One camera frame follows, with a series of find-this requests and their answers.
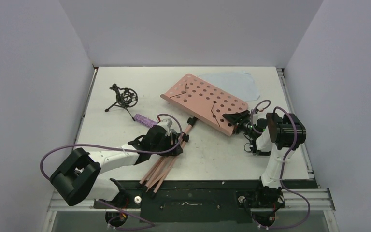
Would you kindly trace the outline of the purple glitter microphone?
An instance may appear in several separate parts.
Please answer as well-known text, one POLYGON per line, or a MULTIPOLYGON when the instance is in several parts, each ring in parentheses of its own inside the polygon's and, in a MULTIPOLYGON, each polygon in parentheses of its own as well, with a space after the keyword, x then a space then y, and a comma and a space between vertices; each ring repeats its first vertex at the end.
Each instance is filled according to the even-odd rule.
POLYGON ((136 122, 146 126, 147 128, 151 128, 158 123, 158 122, 156 122, 156 121, 154 121, 154 120, 152 120, 148 117, 145 117, 143 115, 140 115, 140 114, 136 114, 133 118, 136 122))

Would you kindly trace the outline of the white sheet music paper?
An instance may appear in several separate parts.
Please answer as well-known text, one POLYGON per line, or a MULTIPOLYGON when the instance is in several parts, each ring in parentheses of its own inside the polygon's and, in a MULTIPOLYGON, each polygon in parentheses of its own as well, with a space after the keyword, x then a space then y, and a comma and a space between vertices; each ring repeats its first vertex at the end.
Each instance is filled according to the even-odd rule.
POLYGON ((201 74, 198 77, 245 102, 256 101, 260 97, 260 91, 253 76, 249 72, 215 72, 201 74))

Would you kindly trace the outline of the pink perforated music stand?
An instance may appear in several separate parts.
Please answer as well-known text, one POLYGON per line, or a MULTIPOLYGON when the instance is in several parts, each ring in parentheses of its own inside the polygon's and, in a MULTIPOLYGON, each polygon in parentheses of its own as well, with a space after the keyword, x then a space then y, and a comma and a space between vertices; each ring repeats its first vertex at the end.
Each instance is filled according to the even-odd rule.
MULTIPOLYGON (((192 74, 182 77, 160 96, 191 116, 180 136, 181 148, 184 148, 188 142, 190 131, 197 121, 231 136, 235 126, 229 124, 222 114, 234 114, 248 110, 248 104, 245 101, 192 74)), ((145 192, 151 191, 152 194, 156 194, 176 160, 177 157, 160 157, 139 181, 137 187, 145 192)))

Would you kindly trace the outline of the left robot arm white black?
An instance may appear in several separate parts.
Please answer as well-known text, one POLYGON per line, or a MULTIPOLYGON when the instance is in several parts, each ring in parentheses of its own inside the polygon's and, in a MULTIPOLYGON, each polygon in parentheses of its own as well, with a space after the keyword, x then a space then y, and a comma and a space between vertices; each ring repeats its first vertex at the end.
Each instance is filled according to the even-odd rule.
POLYGON ((141 164, 154 154, 177 156, 182 153, 180 141, 183 132, 176 132, 167 125, 154 125, 147 134, 140 135, 126 144, 102 151, 73 150, 51 174, 49 182, 67 205, 74 206, 85 199, 101 199, 112 208, 124 204, 125 195, 115 178, 99 176, 105 172, 141 164))

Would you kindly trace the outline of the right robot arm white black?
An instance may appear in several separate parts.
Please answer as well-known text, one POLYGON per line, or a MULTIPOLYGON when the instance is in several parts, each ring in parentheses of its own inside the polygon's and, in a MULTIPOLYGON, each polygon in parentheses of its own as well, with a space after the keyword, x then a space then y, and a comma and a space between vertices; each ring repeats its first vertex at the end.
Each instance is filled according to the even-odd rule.
POLYGON ((279 116, 276 112, 244 111, 223 114, 234 134, 243 133, 249 140, 249 152, 269 157, 264 173, 259 178, 251 205, 268 207, 281 200, 282 180, 293 153, 305 142, 305 126, 292 113, 279 116))

